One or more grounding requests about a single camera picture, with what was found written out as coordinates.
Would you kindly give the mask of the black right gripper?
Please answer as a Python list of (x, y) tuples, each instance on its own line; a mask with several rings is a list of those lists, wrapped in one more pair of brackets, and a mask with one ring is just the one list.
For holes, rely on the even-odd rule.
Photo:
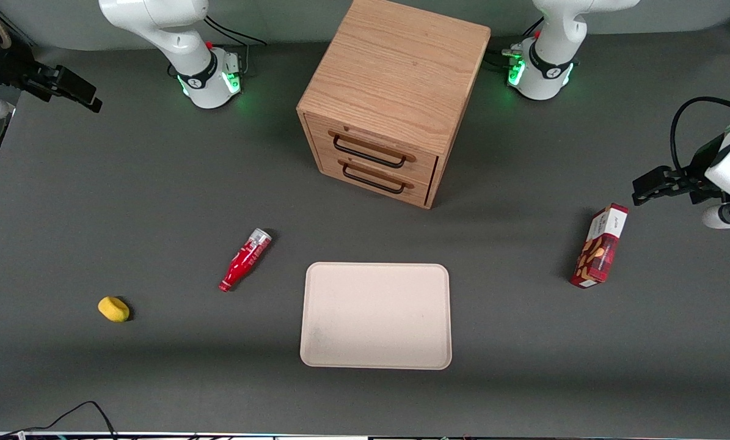
[(38, 93), (44, 102), (52, 97), (67, 98), (90, 111), (100, 112), (103, 103), (96, 97), (96, 86), (67, 67), (43, 67), (24, 42), (12, 41), (9, 48), (2, 47), (1, 43), (0, 33), (0, 86)]

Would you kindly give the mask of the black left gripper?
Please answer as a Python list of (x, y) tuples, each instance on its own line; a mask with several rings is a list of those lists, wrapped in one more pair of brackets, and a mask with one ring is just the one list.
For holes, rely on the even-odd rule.
[(725, 134), (719, 134), (698, 148), (688, 165), (677, 170), (669, 166), (658, 166), (636, 178), (633, 183), (632, 200), (636, 207), (660, 197), (677, 197), (688, 193), (692, 204), (717, 199), (728, 203), (728, 196), (705, 176), (706, 170), (724, 141)]

